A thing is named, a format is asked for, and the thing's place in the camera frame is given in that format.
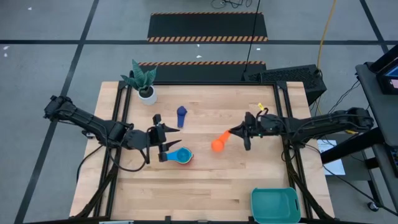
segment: green leaves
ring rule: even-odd
[[[121,77],[128,85],[131,85],[135,90],[138,91],[138,86],[137,86],[136,80],[134,78],[129,78],[125,75],[121,75]]]
[[[132,61],[132,72],[134,72],[134,78],[138,87],[144,86],[146,76],[144,75],[144,72],[142,72],[142,69],[139,67],[138,63],[135,60]]]
[[[146,90],[150,87],[156,77],[157,67],[151,71],[146,71],[145,73],[140,68],[139,64],[132,60],[132,72],[134,73],[134,78],[129,78],[125,75],[121,75],[123,80],[131,85],[135,90]]]
[[[148,72],[146,85],[151,86],[152,83],[154,82],[155,77],[156,77],[156,69],[157,69],[157,66],[155,69]]]

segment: potted plant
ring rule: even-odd
[[[156,68],[144,73],[138,63],[133,60],[132,71],[130,71],[132,78],[121,75],[128,85],[138,91],[138,96],[145,105],[153,105],[157,100],[155,87],[152,85],[156,77]]]

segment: yellow cable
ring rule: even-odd
[[[329,18],[328,18],[328,21],[326,22],[325,30],[323,31],[321,43],[319,45],[318,62],[317,62],[318,68],[320,67],[320,63],[321,63],[323,41],[325,40],[326,33],[328,32],[328,27],[329,27],[329,22],[331,21],[331,17],[333,16],[333,13],[335,12],[336,2],[337,2],[337,0],[333,0],[333,5],[331,6],[330,13],[329,13]],[[315,103],[317,104],[317,109],[318,109],[319,113],[322,115],[322,111],[319,108],[319,104],[316,100],[315,100]]]

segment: hazard stripe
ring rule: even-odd
[[[256,12],[154,12],[151,16],[155,15],[184,15],[184,14],[255,14]]]
[[[265,36],[210,36],[210,37],[148,37],[148,42],[253,42],[267,41]]]
[[[166,66],[166,65],[243,65],[246,64],[246,61],[217,61],[217,62],[139,62],[140,66]],[[249,61],[250,65],[259,65],[266,63],[263,61]]]

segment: orange cone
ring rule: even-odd
[[[215,152],[222,152],[224,150],[224,144],[228,140],[231,133],[229,130],[225,131],[218,139],[211,142],[211,148]]]

